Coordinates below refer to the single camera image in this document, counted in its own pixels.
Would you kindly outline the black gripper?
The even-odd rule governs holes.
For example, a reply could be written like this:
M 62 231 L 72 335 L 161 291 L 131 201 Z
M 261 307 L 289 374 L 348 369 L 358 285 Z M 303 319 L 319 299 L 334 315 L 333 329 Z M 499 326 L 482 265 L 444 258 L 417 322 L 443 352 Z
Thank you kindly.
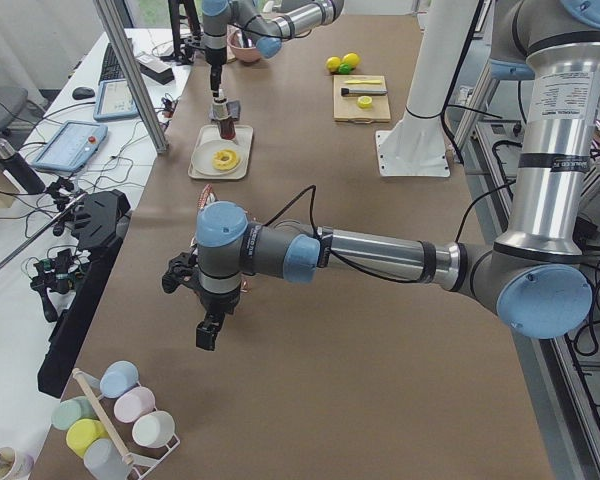
M 234 289 L 218 294 L 204 289 L 199 293 L 199 301 L 205 310 L 204 319 L 196 327 L 196 347 L 214 351 L 217 337 L 223 327 L 225 317 L 234 313 L 240 300 L 241 291 Z
M 210 89 L 212 96 L 217 98 L 220 95 L 221 82 L 222 82 L 222 70 L 223 65 L 212 65 L 210 67 Z

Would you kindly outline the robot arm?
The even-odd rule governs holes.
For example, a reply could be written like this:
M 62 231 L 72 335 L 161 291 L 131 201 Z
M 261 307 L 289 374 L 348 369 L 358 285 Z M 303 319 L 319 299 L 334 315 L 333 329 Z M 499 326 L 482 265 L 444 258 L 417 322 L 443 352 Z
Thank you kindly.
M 307 283 L 341 262 L 394 283 L 439 285 L 512 331 L 550 339 L 579 326 L 596 293 L 573 239 L 600 100 L 600 1 L 501 1 L 493 63 L 523 63 L 533 83 L 514 197 L 489 244 L 436 245 L 273 217 L 248 219 L 228 201 L 204 206 L 192 242 L 192 287 L 205 311 L 196 344 L 213 350 L 246 275 Z
M 343 1 L 303 1 L 294 10 L 269 19 L 262 16 L 253 1 L 203 1 L 202 44 L 210 65 L 212 96 L 217 98 L 220 94 L 230 25 L 245 32 L 263 58 L 271 58 L 283 41 L 336 21 L 343 7 Z

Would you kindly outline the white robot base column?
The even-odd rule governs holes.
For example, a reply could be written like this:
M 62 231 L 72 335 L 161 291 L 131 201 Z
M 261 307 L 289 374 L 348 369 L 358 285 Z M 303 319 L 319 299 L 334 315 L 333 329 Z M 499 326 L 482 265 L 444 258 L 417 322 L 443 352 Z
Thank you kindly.
M 376 133 L 383 177 L 448 177 L 443 110 L 464 45 L 480 15 L 478 1 L 433 1 L 416 61 L 405 113 L 390 131 Z

